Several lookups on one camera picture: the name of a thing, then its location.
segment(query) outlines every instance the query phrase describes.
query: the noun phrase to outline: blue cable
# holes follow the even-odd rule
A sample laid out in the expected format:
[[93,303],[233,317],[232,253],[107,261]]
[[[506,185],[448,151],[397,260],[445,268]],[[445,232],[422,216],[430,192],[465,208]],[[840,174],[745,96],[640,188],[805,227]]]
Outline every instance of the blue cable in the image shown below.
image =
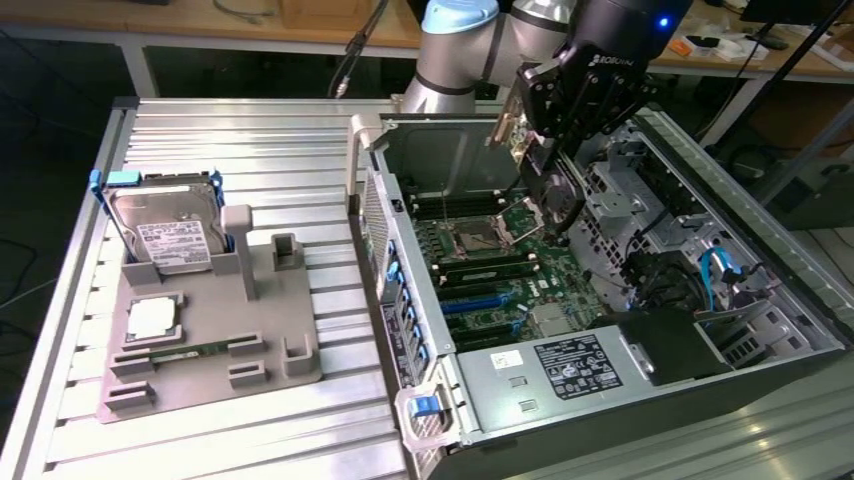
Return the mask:
[[732,270],[736,274],[741,273],[741,269],[737,266],[732,266],[732,257],[729,253],[723,249],[723,247],[711,247],[708,250],[703,252],[699,257],[699,274],[703,279],[703,286],[705,287],[705,294],[708,295],[708,308],[709,310],[715,309],[715,291],[711,288],[711,256],[715,255],[717,260],[720,260],[720,264],[723,265],[723,270]]

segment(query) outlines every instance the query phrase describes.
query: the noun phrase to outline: workbench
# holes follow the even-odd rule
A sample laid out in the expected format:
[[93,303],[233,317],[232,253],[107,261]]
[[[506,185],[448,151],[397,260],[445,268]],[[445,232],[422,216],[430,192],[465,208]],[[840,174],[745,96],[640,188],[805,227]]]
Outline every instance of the workbench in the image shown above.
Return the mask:
[[[497,105],[485,111],[494,113]],[[249,204],[250,244],[305,245],[322,380],[102,425],[93,413],[122,245],[86,195],[14,420],[3,480],[402,479],[344,210],[350,114],[380,100],[142,100],[113,109],[94,167],[216,166]],[[78,179],[81,190],[85,179]],[[854,469],[854,357],[719,418],[518,477],[831,478]]]

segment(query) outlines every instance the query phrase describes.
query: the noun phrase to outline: warning label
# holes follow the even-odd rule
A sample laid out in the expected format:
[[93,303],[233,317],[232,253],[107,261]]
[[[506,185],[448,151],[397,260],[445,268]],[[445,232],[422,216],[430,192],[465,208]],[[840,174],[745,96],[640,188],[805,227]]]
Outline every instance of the warning label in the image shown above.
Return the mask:
[[623,385],[595,335],[545,343],[533,350],[561,400]]
[[157,267],[173,267],[210,261],[201,222],[150,223],[135,227]]

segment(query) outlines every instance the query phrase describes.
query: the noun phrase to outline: power supply label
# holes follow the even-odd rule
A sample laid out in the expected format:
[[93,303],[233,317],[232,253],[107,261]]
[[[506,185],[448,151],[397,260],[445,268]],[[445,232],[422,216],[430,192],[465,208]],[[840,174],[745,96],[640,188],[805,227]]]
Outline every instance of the power supply label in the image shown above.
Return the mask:
[[537,345],[533,351],[561,400],[623,385],[595,335]]

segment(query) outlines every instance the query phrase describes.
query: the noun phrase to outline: hard drive label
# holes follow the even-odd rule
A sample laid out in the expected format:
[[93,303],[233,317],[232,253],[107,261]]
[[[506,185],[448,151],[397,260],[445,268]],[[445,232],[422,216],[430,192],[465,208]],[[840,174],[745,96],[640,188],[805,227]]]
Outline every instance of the hard drive label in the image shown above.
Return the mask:
[[135,228],[150,261],[158,268],[210,261],[201,222],[150,223]]

